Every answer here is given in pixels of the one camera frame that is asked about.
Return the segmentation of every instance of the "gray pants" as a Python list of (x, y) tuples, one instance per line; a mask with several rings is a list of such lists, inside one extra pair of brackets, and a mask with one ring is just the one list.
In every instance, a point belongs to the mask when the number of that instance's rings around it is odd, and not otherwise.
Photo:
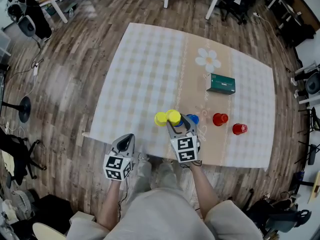
[[(137, 197), (137, 195), (151, 190), (151, 167), (151, 163), (149, 163), (148, 161), (139, 161), (137, 167), (138, 179), (136, 180), (136, 183), (133, 187), (130, 198), (126, 202), (127, 206), (130, 205), (130, 203)], [(177, 176), (174, 173), (174, 169), (170, 163), (163, 162), (159, 165), (158, 179), (158, 188), (167, 188), (182, 191), (181, 187), (178, 184)]]

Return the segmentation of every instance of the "checkered tablecloth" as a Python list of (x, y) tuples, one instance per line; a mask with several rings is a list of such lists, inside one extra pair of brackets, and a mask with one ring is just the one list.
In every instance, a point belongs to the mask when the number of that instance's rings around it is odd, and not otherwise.
[[(219, 110), (219, 104), (207, 101), (203, 108), (202, 104), (193, 104), (189, 111), (188, 99), (180, 95), (195, 88), (198, 95), (201, 92), (201, 97), (205, 97), (202, 87), (205, 67), (195, 63), (201, 49), (211, 55), (214, 53), (210, 50), (215, 49), (227, 75), (236, 82), (235, 94), (217, 97), (217, 100), (226, 99), (225, 111), (230, 118), (221, 131), (225, 141), (218, 143), (223, 148), (219, 149), (219, 154), (214, 154), (214, 150), (209, 152), (208, 145), (215, 136), (207, 134), (203, 137), (206, 141), (201, 142), (201, 155), (206, 158), (203, 160), (212, 165), (267, 168), (275, 126), (272, 69), (222, 44), (163, 27), (129, 24), (103, 84), (89, 136), (111, 144), (118, 137), (133, 133), (136, 151), (165, 157), (170, 138), (166, 127), (155, 125), (157, 112), (178, 108), (185, 114), (197, 114), (195, 110), (199, 109), (200, 113), (206, 113), (206, 118), (200, 117), (199, 132), (208, 124), (212, 127), (210, 111)], [(234, 135), (234, 123), (246, 124), (248, 132)], [(207, 159), (210, 156), (219, 159)]]

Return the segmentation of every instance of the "person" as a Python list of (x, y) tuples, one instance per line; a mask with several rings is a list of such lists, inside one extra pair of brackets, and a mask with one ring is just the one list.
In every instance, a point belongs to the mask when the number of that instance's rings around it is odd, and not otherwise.
[(26, 3), (26, 15), (29, 15), (35, 25), (35, 34), (45, 42), (52, 36), (52, 30), (42, 12), (39, 3), (36, 0), (18, 0), (20, 3)]
[[(305, 80), (305, 79), (309, 79), (314, 73), (319, 72), (317, 69), (313, 69), (310, 70), (310, 72), (305, 73), (305, 71), (302, 71), (302, 73), (297, 74), (295, 77), (291, 77), (290, 78), (290, 82), (294, 85), (294, 86), (298, 86), (298, 81), (299, 80)], [(308, 96), (308, 92), (306, 89), (303, 90), (295, 90), (294, 94), (293, 94), (294, 98), (298, 98), (299, 96)]]
[(110, 184), (96, 222), (76, 218), (67, 240), (262, 240), (262, 234), (232, 201), (220, 202), (200, 166), (190, 164), (203, 220), (184, 197), (172, 164), (158, 168), (151, 190), (152, 165), (139, 161), (137, 181), (118, 221), (120, 181)]

